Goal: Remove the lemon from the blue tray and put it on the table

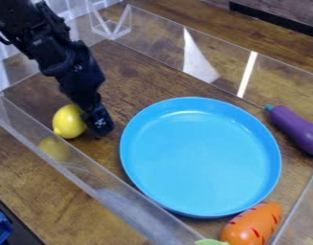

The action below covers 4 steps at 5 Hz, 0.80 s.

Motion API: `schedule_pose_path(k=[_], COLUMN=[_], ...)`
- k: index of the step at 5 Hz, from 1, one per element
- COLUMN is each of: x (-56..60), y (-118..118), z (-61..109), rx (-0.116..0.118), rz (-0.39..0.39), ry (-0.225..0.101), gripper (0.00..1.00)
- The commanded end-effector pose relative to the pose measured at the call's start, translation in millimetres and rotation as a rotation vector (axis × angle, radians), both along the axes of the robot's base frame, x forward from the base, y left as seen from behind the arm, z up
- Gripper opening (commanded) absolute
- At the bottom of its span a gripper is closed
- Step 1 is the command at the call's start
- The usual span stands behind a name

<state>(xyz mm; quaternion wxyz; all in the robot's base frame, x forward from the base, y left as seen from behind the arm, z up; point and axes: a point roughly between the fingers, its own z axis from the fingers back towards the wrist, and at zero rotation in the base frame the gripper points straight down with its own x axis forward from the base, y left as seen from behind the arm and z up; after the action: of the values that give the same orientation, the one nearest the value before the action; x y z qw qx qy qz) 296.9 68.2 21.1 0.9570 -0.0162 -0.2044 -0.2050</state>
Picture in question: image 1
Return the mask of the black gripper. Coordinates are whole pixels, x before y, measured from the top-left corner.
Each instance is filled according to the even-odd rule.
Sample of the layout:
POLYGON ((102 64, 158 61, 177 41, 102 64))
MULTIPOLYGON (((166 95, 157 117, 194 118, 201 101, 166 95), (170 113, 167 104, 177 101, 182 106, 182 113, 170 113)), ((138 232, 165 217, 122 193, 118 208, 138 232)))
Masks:
POLYGON ((114 129, 111 116, 101 103, 99 87, 105 75, 92 53, 83 41, 74 41, 67 48, 66 60, 52 66, 40 67, 47 77, 55 77, 60 92, 83 110, 82 120, 96 138, 114 129))

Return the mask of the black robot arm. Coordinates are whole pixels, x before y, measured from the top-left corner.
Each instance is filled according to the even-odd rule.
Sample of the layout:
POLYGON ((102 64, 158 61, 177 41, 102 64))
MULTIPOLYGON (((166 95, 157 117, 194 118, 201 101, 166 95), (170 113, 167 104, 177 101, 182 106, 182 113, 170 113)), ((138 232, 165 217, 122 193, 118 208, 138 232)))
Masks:
POLYGON ((60 92, 83 110, 82 119, 98 138, 114 129, 101 102, 105 75, 80 40, 71 40, 66 20, 44 1, 0 0, 0 42, 13 45, 59 82, 60 92))

